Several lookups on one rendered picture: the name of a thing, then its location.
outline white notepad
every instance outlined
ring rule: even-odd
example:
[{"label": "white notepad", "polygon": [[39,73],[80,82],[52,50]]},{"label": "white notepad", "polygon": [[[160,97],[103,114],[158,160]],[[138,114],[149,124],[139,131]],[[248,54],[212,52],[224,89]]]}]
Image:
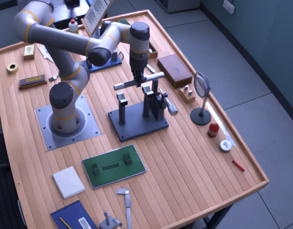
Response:
[{"label": "white notepad", "polygon": [[73,166],[52,175],[64,199],[86,191]]}]

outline baseboard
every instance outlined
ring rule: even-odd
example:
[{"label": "baseboard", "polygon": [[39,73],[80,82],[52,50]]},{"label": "baseboard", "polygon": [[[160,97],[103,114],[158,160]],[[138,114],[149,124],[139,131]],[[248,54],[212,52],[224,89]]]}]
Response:
[{"label": "baseboard", "polygon": [[237,51],[243,56],[248,64],[255,70],[261,80],[266,84],[269,90],[273,93],[275,98],[279,101],[287,114],[293,120],[293,107],[284,97],[282,92],[277,88],[265,71],[255,61],[255,59],[248,53],[248,51],[239,43],[239,41],[229,32],[229,30],[205,7],[200,4],[200,10],[213,22],[213,24],[223,33],[223,35],[231,42],[231,44],[237,49]]},{"label": "baseboard", "polygon": [[5,10],[7,8],[11,8],[13,6],[17,6],[17,1],[16,0],[11,0],[11,1],[4,2],[4,3],[0,4],[0,11]]}]

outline red pen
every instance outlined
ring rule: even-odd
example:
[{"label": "red pen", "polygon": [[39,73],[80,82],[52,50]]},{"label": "red pen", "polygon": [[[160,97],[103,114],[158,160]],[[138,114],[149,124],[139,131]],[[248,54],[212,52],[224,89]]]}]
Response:
[{"label": "red pen", "polygon": [[236,161],[232,161],[234,164],[237,165],[238,168],[240,168],[243,172],[245,171],[245,169],[243,167],[241,167]]}]

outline red bottle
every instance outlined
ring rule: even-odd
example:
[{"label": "red bottle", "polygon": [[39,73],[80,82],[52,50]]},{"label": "red bottle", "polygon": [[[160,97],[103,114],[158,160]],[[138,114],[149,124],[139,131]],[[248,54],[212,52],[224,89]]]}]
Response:
[{"label": "red bottle", "polygon": [[209,137],[216,137],[219,130],[219,125],[217,123],[212,123],[208,130]]}]

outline wooden tray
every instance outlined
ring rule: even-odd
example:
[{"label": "wooden tray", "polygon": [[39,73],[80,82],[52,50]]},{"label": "wooden tray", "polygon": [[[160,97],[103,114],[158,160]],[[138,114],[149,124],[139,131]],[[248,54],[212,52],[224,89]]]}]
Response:
[{"label": "wooden tray", "polygon": [[[176,54],[195,75],[192,65],[148,10],[106,20],[122,18],[130,24],[135,21],[147,23],[151,29],[150,42],[158,51],[158,58]],[[79,34],[87,36],[83,26],[79,28]],[[25,45],[21,42],[0,49],[0,116],[17,193],[29,229],[57,229],[50,213],[76,200],[81,201],[97,226],[105,219],[103,212],[107,210],[127,228],[124,196],[117,195],[116,188],[130,189],[132,228],[176,229],[233,204],[268,184],[268,178],[214,96],[210,93],[208,101],[236,142],[228,154],[218,150],[218,144],[225,139],[222,132],[211,139],[207,136],[209,125],[197,126],[190,119],[190,112],[201,107],[202,99],[196,97],[196,101],[186,104],[179,89],[174,90],[166,78],[159,80],[159,87],[168,93],[169,100],[179,110],[176,116],[165,111],[169,128],[120,143],[107,113],[118,109],[113,85],[132,80],[129,45],[123,43],[118,45],[118,51],[125,56],[123,64],[91,73],[82,92],[102,135],[48,151],[35,109],[50,104],[50,88],[60,78],[19,90],[19,79],[41,74],[49,79],[58,74],[55,64],[44,59],[39,49],[36,49],[34,60],[25,61]],[[85,60],[84,56],[72,56],[78,62]],[[18,72],[12,75],[6,69],[11,62],[19,65]],[[150,66],[159,71],[156,63],[157,58],[149,60]],[[149,74],[151,72],[146,69],[145,75]],[[130,87],[122,91],[128,105],[143,101],[141,88]],[[135,145],[147,172],[93,190],[81,160],[130,144]],[[246,171],[242,172],[234,165],[233,159]],[[86,192],[64,200],[52,174],[70,166],[75,168]]]}]

